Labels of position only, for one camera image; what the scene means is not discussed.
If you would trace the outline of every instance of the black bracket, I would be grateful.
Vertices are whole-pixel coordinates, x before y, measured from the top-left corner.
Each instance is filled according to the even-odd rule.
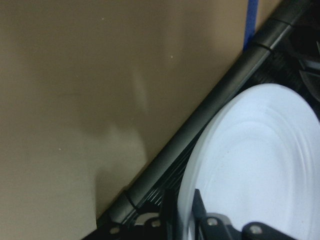
[[[295,240],[261,222],[251,222],[242,231],[236,230],[227,216],[207,213],[198,189],[194,192],[192,216],[195,240]],[[83,240],[174,240],[176,221],[177,198],[175,192],[168,189],[164,192],[159,216],[129,228],[110,221]]]

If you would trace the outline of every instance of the blue tape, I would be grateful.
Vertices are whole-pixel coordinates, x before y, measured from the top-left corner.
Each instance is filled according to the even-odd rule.
[[[246,11],[245,30],[243,50],[248,48],[248,44],[256,31],[256,19],[259,0],[248,0],[248,8]]]

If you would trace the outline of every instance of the bolt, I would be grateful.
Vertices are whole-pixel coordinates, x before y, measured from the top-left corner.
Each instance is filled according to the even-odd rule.
[[[159,220],[159,219],[153,220],[153,221],[151,222],[151,226],[152,226],[153,228],[158,228],[158,227],[160,227],[160,226],[161,226],[160,220]]]
[[[120,227],[119,226],[114,226],[110,229],[109,233],[110,234],[118,234],[120,232]]]
[[[262,229],[260,226],[258,225],[252,225],[250,228],[249,228],[250,232],[253,233],[253,234],[262,234]]]
[[[217,226],[218,221],[214,217],[209,217],[206,222],[208,223],[209,226]]]

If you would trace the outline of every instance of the white plate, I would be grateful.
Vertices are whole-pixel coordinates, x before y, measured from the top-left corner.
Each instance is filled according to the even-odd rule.
[[[284,86],[251,87],[212,119],[190,156],[178,196],[179,238],[191,239],[197,188],[207,212],[228,216],[239,231],[258,221],[318,240],[319,183],[320,124],[313,110]]]

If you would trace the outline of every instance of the stack of plates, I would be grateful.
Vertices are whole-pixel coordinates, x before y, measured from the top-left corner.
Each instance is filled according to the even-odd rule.
[[[265,223],[299,240],[320,236],[320,123],[296,92],[277,84],[251,87],[209,123],[187,164],[178,197],[180,239],[195,188],[208,213],[239,231]]]

